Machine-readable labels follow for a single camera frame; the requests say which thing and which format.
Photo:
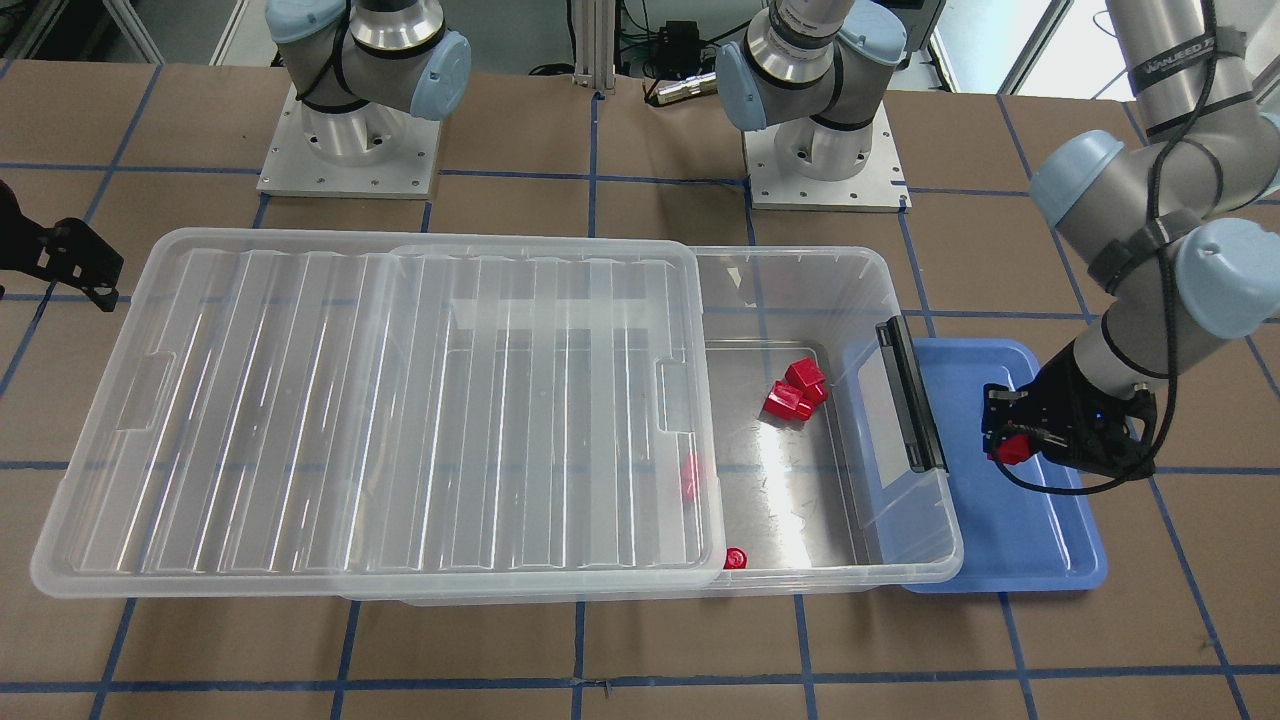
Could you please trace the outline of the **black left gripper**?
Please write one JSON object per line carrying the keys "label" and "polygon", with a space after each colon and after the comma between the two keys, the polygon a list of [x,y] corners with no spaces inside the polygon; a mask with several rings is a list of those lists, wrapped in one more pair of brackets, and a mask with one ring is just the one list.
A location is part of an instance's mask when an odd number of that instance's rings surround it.
{"label": "black left gripper", "polygon": [[[989,459],[1018,465],[1037,454],[1065,468],[1111,479],[1139,479],[1155,471],[1155,395],[1137,386],[1114,397],[1085,378],[1066,346],[1037,374],[1029,389],[998,383],[983,387],[982,432]],[[1005,427],[1042,430],[998,430]]]}

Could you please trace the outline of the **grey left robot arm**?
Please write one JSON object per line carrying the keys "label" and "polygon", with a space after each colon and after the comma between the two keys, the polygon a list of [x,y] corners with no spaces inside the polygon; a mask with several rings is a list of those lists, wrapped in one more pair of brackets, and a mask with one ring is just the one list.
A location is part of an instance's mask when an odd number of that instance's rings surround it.
{"label": "grey left robot arm", "polygon": [[[1005,475],[1042,455],[1111,489],[1155,473],[1181,374],[1277,311],[1277,234],[1235,217],[1277,190],[1277,117],[1260,109],[1247,36],[1212,1],[1110,1],[1146,120],[1130,150],[1093,129],[1030,179],[1046,223],[1111,306],[1029,383],[984,388],[982,443]],[[773,1],[716,54],[724,114],[740,131],[791,126],[803,176],[858,172],[904,28],[873,1]]]}

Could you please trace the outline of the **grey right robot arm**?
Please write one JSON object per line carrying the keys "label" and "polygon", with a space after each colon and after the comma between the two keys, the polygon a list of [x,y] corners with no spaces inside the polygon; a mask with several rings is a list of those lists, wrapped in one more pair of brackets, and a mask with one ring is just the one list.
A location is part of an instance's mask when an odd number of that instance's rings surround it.
{"label": "grey right robot arm", "polygon": [[[294,87],[300,135],[333,167],[387,161],[415,120],[442,122],[472,70],[468,40],[438,1],[269,1],[264,10]],[[3,187],[3,269],[67,284],[115,309],[123,256],[88,224],[29,219]]]}

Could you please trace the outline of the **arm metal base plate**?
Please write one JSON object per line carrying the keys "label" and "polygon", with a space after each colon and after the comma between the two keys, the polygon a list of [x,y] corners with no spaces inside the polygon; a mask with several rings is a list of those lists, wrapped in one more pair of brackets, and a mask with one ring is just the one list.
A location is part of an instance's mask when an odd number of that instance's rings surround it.
{"label": "arm metal base plate", "polygon": [[899,213],[913,208],[884,105],[844,132],[809,118],[742,135],[753,205],[776,211]]}
{"label": "arm metal base plate", "polygon": [[442,127],[376,104],[320,113],[288,88],[257,191],[296,199],[429,200]]}

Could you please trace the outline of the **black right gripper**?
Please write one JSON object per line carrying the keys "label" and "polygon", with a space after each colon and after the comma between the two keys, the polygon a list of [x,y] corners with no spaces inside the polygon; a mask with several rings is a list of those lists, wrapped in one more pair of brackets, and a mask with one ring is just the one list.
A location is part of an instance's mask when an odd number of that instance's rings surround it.
{"label": "black right gripper", "polygon": [[78,290],[100,311],[114,313],[123,264],[123,256],[81,219],[64,218],[46,228],[31,220],[1,181],[3,270],[36,273]]}

